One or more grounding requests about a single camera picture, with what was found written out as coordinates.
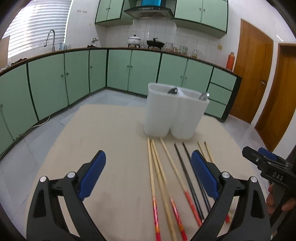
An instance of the wooden countertop edge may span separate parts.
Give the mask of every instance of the wooden countertop edge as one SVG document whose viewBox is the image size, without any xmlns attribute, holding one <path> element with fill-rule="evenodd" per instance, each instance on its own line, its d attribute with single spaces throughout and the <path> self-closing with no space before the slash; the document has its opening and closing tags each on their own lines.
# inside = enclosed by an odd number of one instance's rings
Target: wooden countertop edge
<svg viewBox="0 0 296 241">
<path fill-rule="evenodd" d="M 55 51 L 55 52 L 50 52 L 50 53 L 45 53 L 45 54 L 41 54 L 41 55 L 37 55 L 37 56 L 34 56 L 34 57 L 31 57 L 31 58 L 28 58 L 28 59 L 25 59 L 23 61 L 20 61 L 8 68 L 6 68 L 5 70 L 3 70 L 2 72 L 0 72 L 0 76 L 4 75 L 5 73 L 9 72 L 10 70 L 13 70 L 15 69 L 16 67 L 18 66 L 21 66 L 23 64 L 26 64 L 26 63 L 29 63 L 31 61 L 34 61 L 34 60 L 37 60 L 37 59 L 41 59 L 41 58 L 44 58 L 44 57 L 48 57 L 48 56 L 52 56 L 52 55 L 56 55 L 56 54 L 61 54 L 61 53 L 69 53 L 69 52 L 76 52 L 76 51 L 84 51 L 84 50 L 99 50 L 99 49 L 107 49 L 107 50 L 141 50 L 141 51 L 151 51 L 151 52 L 158 52 L 158 53 L 165 53 L 165 54 L 170 54 L 170 55 L 175 55 L 175 56 L 179 56 L 179 57 L 183 57 L 183 58 L 188 58 L 188 59 L 191 59 L 191 60 L 195 60 L 195 61 L 198 61 L 198 62 L 201 62 L 201 63 L 204 63 L 204 64 L 207 64 L 207 65 L 210 65 L 210 66 L 213 66 L 215 68 L 218 68 L 218 69 L 221 69 L 227 73 L 230 73 L 236 77 L 239 77 L 241 78 L 241 76 L 233 73 L 232 71 L 226 69 L 226 68 L 223 68 L 221 66 L 218 66 L 216 64 L 213 64 L 213 63 L 210 63 L 210 62 L 207 62 L 205 60 L 202 60 L 202 59 L 196 59 L 196 58 L 193 58 L 193 57 L 189 57 L 189 56 L 185 56 L 185 55 L 182 55 L 182 54 L 179 54 L 179 53 L 174 53 L 174 52 L 166 52 L 166 51 L 162 51 L 162 50 L 157 50 L 157 49 L 147 49 L 147 48 L 128 48 L 128 47 L 115 47 L 115 48 L 111 48 L 111 47 L 85 47 L 85 48 L 75 48 L 75 49 L 69 49 L 69 50 L 60 50 L 60 51 Z"/>
</svg>

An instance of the orange bottle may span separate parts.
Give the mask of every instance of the orange bottle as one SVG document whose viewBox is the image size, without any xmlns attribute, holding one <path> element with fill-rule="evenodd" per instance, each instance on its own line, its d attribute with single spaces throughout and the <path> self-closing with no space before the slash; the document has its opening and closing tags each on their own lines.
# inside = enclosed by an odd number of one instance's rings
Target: orange bottle
<svg viewBox="0 0 296 241">
<path fill-rule="evenodd" d="M 227 64 L 226 64 L 226 68 L 231 70 L 233 69 L 233 64 L 234 64 L 234 60 L 235 60 L 235 56 L 234 56 L 234 53 L 231 52 L 229 55 L 228 55 L 228 60 L 227 60 Z"/>
</svg>

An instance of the window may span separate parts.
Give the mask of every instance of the window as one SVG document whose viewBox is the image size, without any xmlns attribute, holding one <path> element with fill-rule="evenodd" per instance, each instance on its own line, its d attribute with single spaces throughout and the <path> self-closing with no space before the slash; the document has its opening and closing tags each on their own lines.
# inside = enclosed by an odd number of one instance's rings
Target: window
<svg viewBox="0 0 296 241">
<path fill-rule="evenodd" d="M 8 58 L 32 48 L 44 46 L 48 32 L 55 31 L 55 43 L 65 42 L 73 0 L 32 0 L 6 30 L 10 35 Z M 52 42 L 52 33 L 48 44 Z"/>
</svg>

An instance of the blue object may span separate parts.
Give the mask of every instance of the blue object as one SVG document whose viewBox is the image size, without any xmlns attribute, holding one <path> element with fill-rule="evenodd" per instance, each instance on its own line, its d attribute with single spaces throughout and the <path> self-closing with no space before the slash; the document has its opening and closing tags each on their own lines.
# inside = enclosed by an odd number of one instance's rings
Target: blue object
<svg viewBox="0 0 296 241">
<path fill-rule="evenodd" d="M 96 184 L 100 174 L 102 173 L 106 164 L 106 154 L 102 151 L 97 156 L 93 164 L 88 169 L 80 182 L 79 198 L 83 201 L 86 197 L 89 197 L 94 185 Z"/>
<path fill-rule="evenodd" d="M 260 147 L 259 150 L 258 150 L 258 152 L 259 152 L 261 155 L 267 157 L 268 159 L 270 159 L 270 160 L 272 160 L 272 161 L 277 161 L 276 155 L 273 154 L 272 152 L 270 152 L 270 151 L 264 149 L 263 147 Z"/>
<path fill-rule="evenodd" d="M 142 0 L 142 6 L 147 5 L 160 6 L 161 0 Z"/>
<path fill-rule="evenodd" d="M 193 170 L 202 182 L 207 195 L 214 200 L 217 200 L 219 197 L 218 183 L 201 157 L 195 151 L 192 153 L 191 162 Z"/>
</svg>

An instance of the table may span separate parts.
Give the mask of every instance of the table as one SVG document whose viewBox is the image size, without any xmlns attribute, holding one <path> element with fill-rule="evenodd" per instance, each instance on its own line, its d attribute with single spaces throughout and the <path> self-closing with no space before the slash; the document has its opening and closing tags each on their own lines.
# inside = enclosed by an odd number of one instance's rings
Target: table
<svg viewBox="0 0 296 241">
<path fill-rule="evenodd" d="M 103 150 L 107 156 L 106 166 L 92 194 L 83 201 L 91 218 L 108 241 L 155 240 L 144 117 L 145 109 L 140 107 L 80 107 L 57 138 L 40 168 L 28 198 L 25 217 L 28 216 L 30 201 L 41 176 L 45 175 L 49 179 L 63 178 L 68 172 L 76 172 L 83 163 L 89 162 L 98 150 Z M 206 115 L 202 117 L 193 137 L 185 142 L 189 153 L 197 149 L 198 140 L 201 143 L 207 141 L 220 171 L 228 171 L 233 177 L 246 180 L 256 175 L 252 163 L 242 157 L 240 148 L 215 118 Z M 191 239 L 198 226 L 160 141 L 155 141 L 168 179 L 169 192 L 175 200 L 187 237 Z M 186 183 L 173 145 L 174 142 L 177 143 L 203 212 L 207 214 L 182 141 L 174 139 L 171 134 L 164 141 Z M 166 241 L 170 240 L 170 234 L 156 173 L 154 176 L 160 233 L 162 240 Z M 70 232 L 78 235 L 63 198 L 59 200 Z M 237 201 L 238 198 L 234 198 L 231 205 L 231 218 Z M 224 224 L 220 234 L 225 233 L 228 227 Z M 178 240 L 181 240 L 176 222 L 175 228 Z"/>
</svg>

